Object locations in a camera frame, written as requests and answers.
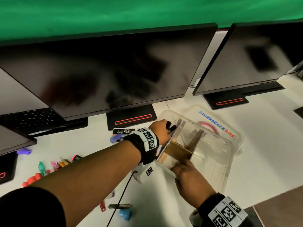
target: black cable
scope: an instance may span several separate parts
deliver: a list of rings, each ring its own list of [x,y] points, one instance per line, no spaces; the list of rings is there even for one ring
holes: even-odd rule
[[[131,177],[129,178],[129,180],[128,180],[127,184],[126,184],[126,186],[125,186],[125,188],[124,188],[124,191],[123,191],[123,193],[122,193],[122,195],[121,195],[121,198],[120,198],[120,200],[119,200],[119,202],[118,202],[118,204],[117,204],[117,206],[116,206],[116,208],[115,208],[115,210],[114,210],[114,212],[113,212],[113,214],[112,214],[112,216],[111,216],[111,218],[110,218],[110,220],[109,220],[109,222],[108,222],[108,224],[107,224],[106,227],[108,227],[109,224],[111,223],[111,220],[112,220],[112,218],[113,218],[113,216],[114,216],[114,214],[115,214],[117,208],[119,207],[119,204],[120,204],[120,202],[121,202],[121,200],[122,200],[122,197],[123,197],[123,195],[124,195],[124,192],[126,191],[126,188],[127,188],[128,184],[129,184],[129,182],[130,182],[132,176],[134,175],[134,173],[138,173],[138,172],[137,172],[137,171],[134,171],[134,172],[131,174]]]

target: black sleeve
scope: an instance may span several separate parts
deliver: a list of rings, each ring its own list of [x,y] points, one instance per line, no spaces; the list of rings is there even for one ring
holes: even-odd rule
[[[0,198],[1,223],[10,226],[66,226],[64,210],[55,195],[38,187],[25,187]]]
[[[214,222],[208,217],[208,214],[215,208],[219,202],[221,202],[225,196],[223,194],[217,193],[210,196],[199,208],[198,212],[203,222],[201,227],[219,227],[216,226]],[[249,217],[246,217],[243,222],[239,225],[239,227],[253,227],[252,222]]]

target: forearm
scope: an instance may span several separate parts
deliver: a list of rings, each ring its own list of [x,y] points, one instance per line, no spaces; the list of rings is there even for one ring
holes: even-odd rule
[[[95,152],[51,173],[31,186],[53,193],[61,202],[67,226],[76,226],[140,162],[129,141]]]

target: person's right hand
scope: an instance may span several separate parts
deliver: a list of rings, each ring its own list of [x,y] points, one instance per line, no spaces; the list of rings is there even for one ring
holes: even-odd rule
[[[179,162],[171,168],[176,174],[176,185],[180,195],[196,209],[211,195],[216,194],[208,181],[199,173],[190,160]]]

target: blue cap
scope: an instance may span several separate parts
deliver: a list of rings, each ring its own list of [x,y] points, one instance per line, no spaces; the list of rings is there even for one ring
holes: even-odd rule
[[[129,221],[129,219],[131,218],[131,209],[120,210],[119,216],[123,217],[125,221]]]

